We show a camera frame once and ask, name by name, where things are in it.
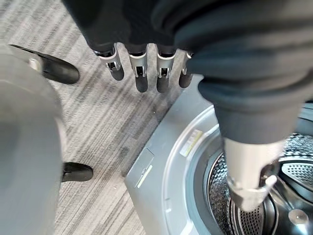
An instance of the carpet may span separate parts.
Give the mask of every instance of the carpet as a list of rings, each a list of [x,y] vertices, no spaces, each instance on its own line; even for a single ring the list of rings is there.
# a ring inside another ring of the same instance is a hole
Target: carpet
[[[1,39],[66,60],[81,75],[75,85],[52,82],[67,129],[64,161],[88,164],[94,178],[62,183],[56,235],[143,235],[124,177],[180,93],[182,52],[177,52],[170,91],[156,90],[156,50],[149,45],[149,90],[141,94],[128,54],[118,44],[125,77],[115,81],[59,0],[2,0]]]

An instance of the sticker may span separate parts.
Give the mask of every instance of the sticker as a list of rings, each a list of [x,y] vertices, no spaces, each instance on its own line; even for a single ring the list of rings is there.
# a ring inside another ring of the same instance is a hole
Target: sticker
[[[191,149],[195,146],[198,139],[200,139],[200,137],[202,136],[202,134],[202,131],[194,130],[179,153],[184,157],[187,157]]]

